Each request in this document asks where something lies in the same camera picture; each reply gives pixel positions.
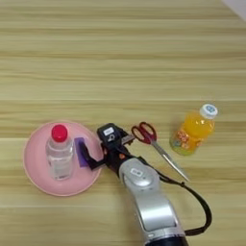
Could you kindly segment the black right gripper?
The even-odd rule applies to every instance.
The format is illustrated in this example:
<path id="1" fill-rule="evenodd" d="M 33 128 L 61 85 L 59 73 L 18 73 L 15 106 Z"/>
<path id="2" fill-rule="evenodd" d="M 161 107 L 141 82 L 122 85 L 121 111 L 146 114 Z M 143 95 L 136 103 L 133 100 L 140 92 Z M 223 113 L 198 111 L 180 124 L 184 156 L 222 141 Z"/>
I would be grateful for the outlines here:
<path id="1" fill-rule="evenodd" d="M 97 169 L 106 164 L 116 175 L 119 175 L 119 168 L 121 164 L 133 157 L 129 150 L 125 147 L 126 144 L 131 145 L 135 140 L 133 135 L 126 135 L 121 139 L 112 141 L 110 143 L 103 143 L 104 158 L 95 160 L 90 154 L 84 142 L 79 143 L 79 153 L 83 161 L 91 169 Z"/>

